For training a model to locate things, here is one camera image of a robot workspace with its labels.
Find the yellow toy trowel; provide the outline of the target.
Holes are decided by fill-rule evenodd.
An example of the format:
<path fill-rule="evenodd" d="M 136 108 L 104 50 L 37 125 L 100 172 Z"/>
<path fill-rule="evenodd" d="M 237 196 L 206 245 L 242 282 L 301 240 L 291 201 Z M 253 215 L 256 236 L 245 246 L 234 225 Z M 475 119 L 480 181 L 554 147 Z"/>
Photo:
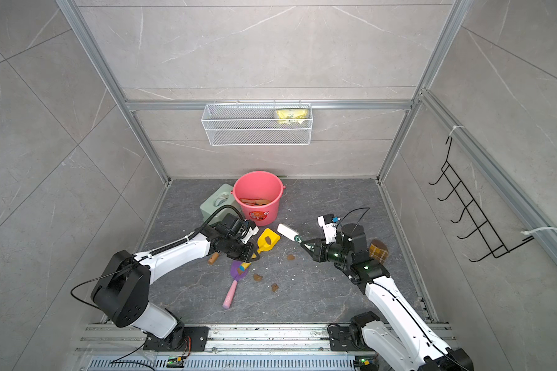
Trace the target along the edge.
<path fill-rule="evenodd" d="M 260 253 L 270 251 L 275 247 L 276 244 L 280 241 L 281 237 L 278 233 L 274 232 L 273 230 L 266 228 L 261 236 L 258 238 L 257 242 L 257 250 L 252 255 L 251 261 L 247 263 L 242 263 L 238 268 L 238 273 L 241 275 L 243 274 L 249 266 L 252 264 L 253 261 L 256 261 L 260 258 Z"/>

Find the white cleaning brush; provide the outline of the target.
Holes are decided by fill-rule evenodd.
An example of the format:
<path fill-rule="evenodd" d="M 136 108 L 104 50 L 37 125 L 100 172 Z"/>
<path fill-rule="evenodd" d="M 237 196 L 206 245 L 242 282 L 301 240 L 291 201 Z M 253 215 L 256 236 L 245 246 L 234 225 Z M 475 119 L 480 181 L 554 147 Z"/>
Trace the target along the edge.
<path fill-rule="evenodd" d="M 279 224 L 277 231 L 288 240 L 296 242 L 297 244 L 301 244 L 303 242 L 300 234 L 285 224 Z"/>

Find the purple trowel pink handle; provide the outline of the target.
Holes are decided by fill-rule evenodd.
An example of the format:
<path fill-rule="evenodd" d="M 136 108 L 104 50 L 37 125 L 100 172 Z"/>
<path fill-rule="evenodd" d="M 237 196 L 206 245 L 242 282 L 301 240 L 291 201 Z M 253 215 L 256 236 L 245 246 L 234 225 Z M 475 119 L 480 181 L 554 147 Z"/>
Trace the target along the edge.
<path fill-rule="evenodd" d="M 225 299 L 224 299 L 224 302 L 223 302 L 223 305 L 222 305 L 224 309 L 230 309 L 231 304 L 233 302 L 233 299 L 235 297 L 235 292 L 237 290 L 238 283 L 239 283 L 239 281 L 241 281 L 241 279 L 243 279 L 247 276 L 248 269 L 243 268 L 241 262 L 234 261 L 231 265 L 230 273 L 231 273 L 231 277 L 232 277 L 232 283 L 231 283 L 231 286 L 229 287 L 229 290 L 227 292 L 227 295 L 225 296 Z"/>

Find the green trowel wooden handle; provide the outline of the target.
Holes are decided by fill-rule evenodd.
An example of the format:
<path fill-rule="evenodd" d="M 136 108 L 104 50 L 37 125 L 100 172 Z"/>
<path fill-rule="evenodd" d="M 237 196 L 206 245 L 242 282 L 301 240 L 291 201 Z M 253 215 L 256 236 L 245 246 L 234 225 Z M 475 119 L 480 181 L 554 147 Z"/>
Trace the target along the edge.
<path fill-rule="evenodd" d="M 250 207 L 261 207 L 261 206 L 265 206 L 271 203 L 270 200 L 268 199 L 245 199 L 245 198 L 241 198 L 239 199 L 239 201 L 241 203 L 243 203 L 244 205 L 250 206 Z"/>

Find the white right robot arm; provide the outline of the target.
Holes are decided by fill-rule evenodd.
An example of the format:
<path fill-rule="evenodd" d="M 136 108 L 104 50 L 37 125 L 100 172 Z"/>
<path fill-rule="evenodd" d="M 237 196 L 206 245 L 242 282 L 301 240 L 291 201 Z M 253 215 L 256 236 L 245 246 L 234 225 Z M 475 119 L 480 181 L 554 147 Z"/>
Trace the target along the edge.
<path fill-rule="evenodd" d="M 318 218 L 323 237 L 289 238 L 319 263 L 331 262 L 349 278 L 384 316 L 366 312 L 351 320 L 351 341 L 373 349 L 394 370 L 473 370 L 463 349 L 453 349 L 422 320 L 399 291 L 385 266 L 370 255 L 365 230 L 359 222 L 343 224 L 327 214 Z"/>

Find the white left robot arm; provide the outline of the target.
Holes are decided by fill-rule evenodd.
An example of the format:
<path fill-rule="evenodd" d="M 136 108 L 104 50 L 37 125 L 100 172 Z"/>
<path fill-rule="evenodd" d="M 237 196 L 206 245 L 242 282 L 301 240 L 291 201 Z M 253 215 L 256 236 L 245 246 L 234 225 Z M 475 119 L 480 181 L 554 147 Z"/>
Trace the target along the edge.
<path fill-rule="evenodd" d="M 214 253 L 238 263 L 257 261 L 259 254 L 250 241 L 257 233 L 255 222 L 245 219 L 236 207 L 222 206 L 177 241 L 136 254 L 127 250 L 114 254 L 101 276 L 90 280 L 95 286 L 88 305 L 119 328 L 140 329 L 162 349 L 188 346 L 190 340 L 179 317 L 149 301 L 151 285 L 184 264 Z"/>

